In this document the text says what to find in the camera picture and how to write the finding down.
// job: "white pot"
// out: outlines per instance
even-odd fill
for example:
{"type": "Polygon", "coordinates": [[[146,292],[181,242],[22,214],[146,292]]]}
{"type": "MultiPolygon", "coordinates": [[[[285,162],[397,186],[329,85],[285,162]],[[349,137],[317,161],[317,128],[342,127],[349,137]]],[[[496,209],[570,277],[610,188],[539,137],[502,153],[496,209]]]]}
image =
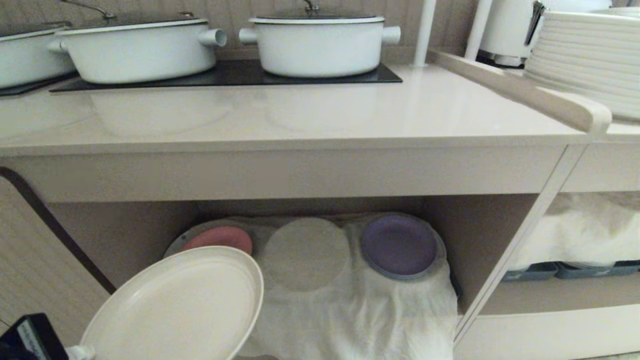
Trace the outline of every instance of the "white pot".
{"type": "Polygon", "coordinates": [[[20,32],[0,37],[0,88],[55,78],[75,71],[67,54],[47,50],[57,29],[20,32]]]}
{"type": "Polygon", "coordinates": [[[385,18],[276,19],[255,17],[240,41],[258,44],[262,68],[283,76],[332,78],[362,74],[380,64],[382,44],[397,44],[400,28],[385,18]]]}
{"type": "Polygon", "coordinates": [[[73,29],[56,33],[51,47],[68,51],[80,76],[91,83],[123,84],[177,78],[211,69],[214,45],[227,36],[205,19],[73,29]]]}

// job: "kettle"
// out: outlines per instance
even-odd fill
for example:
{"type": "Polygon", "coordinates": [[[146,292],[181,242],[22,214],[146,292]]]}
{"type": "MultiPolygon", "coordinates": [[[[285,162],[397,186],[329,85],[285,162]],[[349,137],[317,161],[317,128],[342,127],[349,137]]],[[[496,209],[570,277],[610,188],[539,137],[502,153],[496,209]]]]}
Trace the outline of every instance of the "kettle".
{"type": "Polygon", "coordinates": [[[538,39],[545,9],[592,12],[611,5],[611,0],[493,0],[478,58],[499,67],[519,67],[538,39]]]}

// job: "white cloth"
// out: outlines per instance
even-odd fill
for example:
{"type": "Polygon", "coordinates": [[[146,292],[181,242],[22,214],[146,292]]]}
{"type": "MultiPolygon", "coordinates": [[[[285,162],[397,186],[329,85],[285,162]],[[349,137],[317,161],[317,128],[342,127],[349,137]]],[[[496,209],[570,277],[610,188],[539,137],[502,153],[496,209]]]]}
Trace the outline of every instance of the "white cloth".
{"type": "Polygon", "coordinates": [[[559,194],[509,267],[547,261],[639,260],[637,202],[637,195],[625,193],[559,194]]]}
{"type": "MultiPolygon", "coordinates": [[[[379,216],[325,218],[344,233],[348,256],[344,271],[335,276],[335,269],[327,269],[333,280],[310,291],[278,284],[269,273],[273,267],[264,263],[266,258],[273,259],[268,256],[271,236],[296,218],[219,220],[220,226],[238,226],[251,235],[253,256],[265,278],[260,315],[238,355],[267,354],[279,360],[453,359],[458,306],[442,241],[438,237],[440,253],[424,277],[412,281],[386,278],[360,254],[362,229],[379,216]]],[[[330,260],[322,256],[318,254],[318,261],[330,260]]],[[[306,269],[298,266],[301,264],[292,262],[292,274],[305,273],[306,269]]]]}

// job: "wall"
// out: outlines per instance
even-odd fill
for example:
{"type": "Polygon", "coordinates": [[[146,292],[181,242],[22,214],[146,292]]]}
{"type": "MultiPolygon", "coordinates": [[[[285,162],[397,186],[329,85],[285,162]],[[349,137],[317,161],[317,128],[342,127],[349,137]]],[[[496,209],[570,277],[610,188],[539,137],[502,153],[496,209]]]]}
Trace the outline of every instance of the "wall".
{"type": "MultiPolygon", "coordinates": [[[[249,26],[253,14],[303,6],[302,0],[82,0],[114,13],[118,12],[182,12],[207,17],[211,26],[223,28],[232,36],[220,49],[220,58],[256,58],[254,46],[237,41],[237,32],[249,26]]],[[[399,45],[387,48],[386,60],[404,60],[413,56],[422,11],[422,0],[314,0],[323,7],[340,6],[350,10],[383,15],[388,25],[402,27],[399,45]]],[[[439,0],[431,33],[431,45],[460,53],[473,23],[477,0],[439,0]]],[[[57,0],[0,0],[0,23],[50,22],[70,20],[76,24],[96,17],[92,10],[82,9],[57,0]]]]}

